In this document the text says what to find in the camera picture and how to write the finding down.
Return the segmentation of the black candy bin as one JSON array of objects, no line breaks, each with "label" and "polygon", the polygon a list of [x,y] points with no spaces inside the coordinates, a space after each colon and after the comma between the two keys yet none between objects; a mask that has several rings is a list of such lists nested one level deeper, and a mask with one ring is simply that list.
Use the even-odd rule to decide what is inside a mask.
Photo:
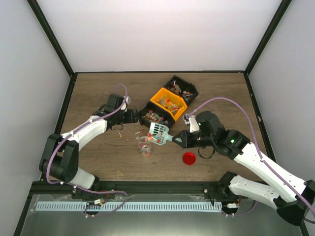
[{"label": "black candy bin", "polygon": [[199,95],[195,85],[176,75],[173,75],[163,87],[183,98],[188,106]]},{"label": "black candy bin", "polygon": [[175,124],[174,118],[166,110],[150,101],[138,112],[138,114],[140,124],[148,128],[150,127],[151,122],[166,125],[169,128]]}]

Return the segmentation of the light blue slotted scoop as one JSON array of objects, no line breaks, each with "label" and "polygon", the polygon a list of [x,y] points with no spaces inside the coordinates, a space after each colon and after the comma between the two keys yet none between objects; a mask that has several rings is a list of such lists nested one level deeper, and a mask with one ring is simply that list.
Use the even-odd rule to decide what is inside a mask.
[{"label": "light blue slotted scoop", "polygon": [[164,145],[173,138],[168,132],[169,128],[166,125],[151,122],[147,140],[159,146]]}]

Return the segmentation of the orange candy bin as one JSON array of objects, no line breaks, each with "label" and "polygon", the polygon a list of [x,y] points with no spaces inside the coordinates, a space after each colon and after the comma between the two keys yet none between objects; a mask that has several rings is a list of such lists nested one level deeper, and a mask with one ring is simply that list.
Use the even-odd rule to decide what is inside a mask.
[{"label": "orange candy bin", "polygon": [[177,121],[188,108],[184,99],[166,88],[161,88],[150,101],[168,112]]}]

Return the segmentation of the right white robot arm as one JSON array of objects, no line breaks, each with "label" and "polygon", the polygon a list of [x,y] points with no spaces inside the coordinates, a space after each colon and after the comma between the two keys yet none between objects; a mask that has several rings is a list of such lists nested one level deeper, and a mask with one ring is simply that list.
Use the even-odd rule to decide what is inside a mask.
[{"label": "right white robot arm", "polygon": [[212,147],[222,156],[237,162],[260,177],[264,183],[227,172],[219,185],[224,198],[240,195],[276,210],[286,222],[300,226],[315,202],[315,182],[305,181],[286,171],[262,153],[248,137],[237,130],[226,130],[210,111],[189,118],[189,130],[172,138],[182,148]]}]

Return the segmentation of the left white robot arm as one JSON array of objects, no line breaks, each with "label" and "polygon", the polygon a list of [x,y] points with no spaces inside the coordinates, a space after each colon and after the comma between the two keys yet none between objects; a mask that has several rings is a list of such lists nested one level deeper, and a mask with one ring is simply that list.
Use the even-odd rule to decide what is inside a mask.
[{"label": "left white robot arm", "polygon": [[98,178],[79,168],[79,151],[96,136],[112,130],[114,126],[138,122],[136,109],[129,109],[130,97],[109,95],[106,104],[92,113],[87,121],[61,135],[47,138],[39,170],[60,182],[80,186],[89,198],[100,194]]}]

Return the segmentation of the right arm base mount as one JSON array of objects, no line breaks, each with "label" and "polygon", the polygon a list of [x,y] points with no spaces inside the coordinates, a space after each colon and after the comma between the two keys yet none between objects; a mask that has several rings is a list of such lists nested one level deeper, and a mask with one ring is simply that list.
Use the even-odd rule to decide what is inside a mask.
[{"label": "right arm base mount", "polygon": [[217,201],[236,200],[240,195],[232,193],[229,185],[237,174],[234,172],[226,172],[219,181],[210,181],[203,183],[203,191],[205,199]]}]

